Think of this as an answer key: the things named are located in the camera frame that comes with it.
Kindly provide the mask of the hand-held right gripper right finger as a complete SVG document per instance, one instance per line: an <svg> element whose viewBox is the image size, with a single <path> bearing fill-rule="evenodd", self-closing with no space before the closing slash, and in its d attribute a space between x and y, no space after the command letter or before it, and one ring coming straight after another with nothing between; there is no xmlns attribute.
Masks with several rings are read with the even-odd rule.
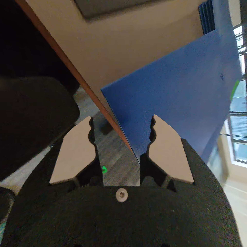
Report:
<svg viewBox="0 0 247 247"><path fill-rule="evenodd" d="M194 179L180 135L159 116L152 116L154 139L147 148L147 157L166 178L163 184L176 180L193 184Z"/></svg>

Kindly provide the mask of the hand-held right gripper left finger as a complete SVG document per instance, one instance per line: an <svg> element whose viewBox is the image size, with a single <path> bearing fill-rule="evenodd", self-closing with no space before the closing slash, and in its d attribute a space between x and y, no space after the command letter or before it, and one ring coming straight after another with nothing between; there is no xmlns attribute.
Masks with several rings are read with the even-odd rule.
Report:
<svg viewBox="0 0 247 247"><path fill-rule="evenodd" d="M93 118L88 116L64 136L49 183L76 179L79 184L89 184L92 177L100 177L100 161L94 141Z"/></svg>

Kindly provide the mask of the blue paper folder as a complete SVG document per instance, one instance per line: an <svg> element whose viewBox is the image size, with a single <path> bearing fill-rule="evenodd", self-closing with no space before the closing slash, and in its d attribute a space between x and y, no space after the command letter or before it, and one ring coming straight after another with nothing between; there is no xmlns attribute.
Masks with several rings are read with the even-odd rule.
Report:
<svg viewBox="0 0 247 247"><path fill-rule="evenodd" d="M153 115L207 163L242 78L228 1L212 1L215 30L101 89L138 160Z"/></svg>

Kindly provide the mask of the light desk with wooden edge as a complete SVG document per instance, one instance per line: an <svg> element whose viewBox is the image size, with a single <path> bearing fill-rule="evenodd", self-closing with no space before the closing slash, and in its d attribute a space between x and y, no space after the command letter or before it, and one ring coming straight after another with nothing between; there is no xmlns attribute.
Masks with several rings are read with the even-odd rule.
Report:
<svg viewBox="0 0 247 247"><path fill-rule="evenodd" d="M199 52L219 38L217 30L202 34L201 1L148 4L92 22L75 1L16 2L129 149L100 88L183 46Z"/></svg>

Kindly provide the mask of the black office chair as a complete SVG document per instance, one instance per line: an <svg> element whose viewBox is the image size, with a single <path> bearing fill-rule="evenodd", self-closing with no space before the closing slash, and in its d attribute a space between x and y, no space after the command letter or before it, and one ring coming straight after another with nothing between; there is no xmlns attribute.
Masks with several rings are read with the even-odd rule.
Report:
<svg viewBox="0 0 247 247"><path fill-rule="evenodd" d="M67 133L80 111L51 77L0 80L0 180Z"/></svg>

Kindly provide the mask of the window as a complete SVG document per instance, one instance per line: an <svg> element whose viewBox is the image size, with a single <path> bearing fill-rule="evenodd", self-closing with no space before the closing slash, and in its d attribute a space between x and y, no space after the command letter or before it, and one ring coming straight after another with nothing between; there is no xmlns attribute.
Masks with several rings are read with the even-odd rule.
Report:
<svg viewBox="0 0 247 247"><path fill-rule="evenodd" d="M242 77L230 104L226 134L230 157L235 162L247 163L247 23L233 28L237 42Z"/></svg>

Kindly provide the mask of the green tape strip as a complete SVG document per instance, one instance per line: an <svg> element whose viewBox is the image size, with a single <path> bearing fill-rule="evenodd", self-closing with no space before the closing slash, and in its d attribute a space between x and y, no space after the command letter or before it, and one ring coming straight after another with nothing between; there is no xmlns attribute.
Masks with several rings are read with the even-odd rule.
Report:
<svg viewBox="0 0 247 247"><path fill-rule="evenodd" d="M236 89L237 89L237 87L238 87L238 85L239 85L239 82L240 82L240 81L237 80L237 81L235 82L234 86L233 86L233 89L232 89L231 95L230 95L230 101L232 101L232 99L233 99L233 96L234 96L235 91L236 91Z"/></svg>

